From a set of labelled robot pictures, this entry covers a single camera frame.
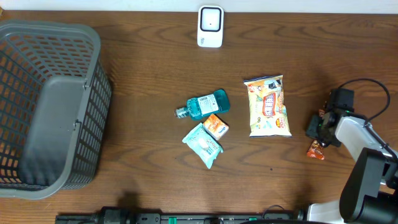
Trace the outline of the red snack bar wrapper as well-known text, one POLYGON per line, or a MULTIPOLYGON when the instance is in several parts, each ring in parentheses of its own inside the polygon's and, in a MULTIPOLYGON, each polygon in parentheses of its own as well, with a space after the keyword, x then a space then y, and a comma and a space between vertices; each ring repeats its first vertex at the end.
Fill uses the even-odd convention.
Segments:
POLYGON ((311 117, 310 123, 305 134, 312 138, 313 141, 310 147, 307 150, 307 156, 311 158, 316 158, 319 160, 324 160, 325 156, 323 154, 323 146, 318 142, 318 133, 317 129, 320 125, 320 121, 322 120, 325 111, 322 109, 318 110, 318 114, 315 114, 311 117))

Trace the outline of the yellow snack chips bag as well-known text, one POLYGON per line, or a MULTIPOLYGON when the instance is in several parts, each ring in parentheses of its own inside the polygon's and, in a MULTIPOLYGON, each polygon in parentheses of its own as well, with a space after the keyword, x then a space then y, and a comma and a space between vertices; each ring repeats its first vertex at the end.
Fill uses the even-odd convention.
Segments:
POLYGON ((283 76, 252 78, 243 83, 248 89, 251 138, 291 137, 284 105, 283 76))

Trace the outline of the orange small box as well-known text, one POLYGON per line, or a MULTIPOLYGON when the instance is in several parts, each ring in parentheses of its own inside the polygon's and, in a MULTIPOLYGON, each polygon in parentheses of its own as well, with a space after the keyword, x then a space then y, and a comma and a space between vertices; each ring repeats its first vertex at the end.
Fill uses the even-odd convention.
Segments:
POLYGON ((207 133, 209 133, 217 141, 220 140, 229 130, 229 126, 215 114, 211 114, 205 120, 203 126, 207 133))

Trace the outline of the light blue candy packet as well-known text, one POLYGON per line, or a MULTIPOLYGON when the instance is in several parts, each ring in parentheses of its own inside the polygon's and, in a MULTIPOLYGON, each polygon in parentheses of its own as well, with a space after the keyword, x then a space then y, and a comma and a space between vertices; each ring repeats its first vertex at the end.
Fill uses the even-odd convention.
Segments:
POLYGON ((201 158, 208 169, 211 169, 218 154, 223 152, 221 145, 207 133, 202 123, 196 125, 182 142, 201 158))

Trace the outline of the teal mouthwash bottle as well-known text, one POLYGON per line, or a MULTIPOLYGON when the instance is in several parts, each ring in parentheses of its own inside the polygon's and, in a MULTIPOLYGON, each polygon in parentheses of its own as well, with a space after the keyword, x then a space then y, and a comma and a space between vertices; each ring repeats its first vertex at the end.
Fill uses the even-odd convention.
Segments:
POLYGON ((220 89, 209 95, 188 99, 184 107, 175 110, 175 116, 179 119, 190 117, 198 121, 211 114, 226 113, 230 107, 226 92, 220 89))

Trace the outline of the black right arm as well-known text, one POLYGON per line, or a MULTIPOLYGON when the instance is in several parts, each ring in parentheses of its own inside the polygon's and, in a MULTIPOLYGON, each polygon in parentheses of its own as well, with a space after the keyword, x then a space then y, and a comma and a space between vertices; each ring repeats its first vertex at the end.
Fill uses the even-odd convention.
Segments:
POLYGON ((323 146, 344 145, 355 165, 339 200, 314 203, 306 219, 320 223, 397 223, 397 194, 379 190, 397 189, 397 152, 373 130, 366 117, 354 113, 354 92, 335 88, 325 105, 325 114, 315 115, 306 131, 323 146))

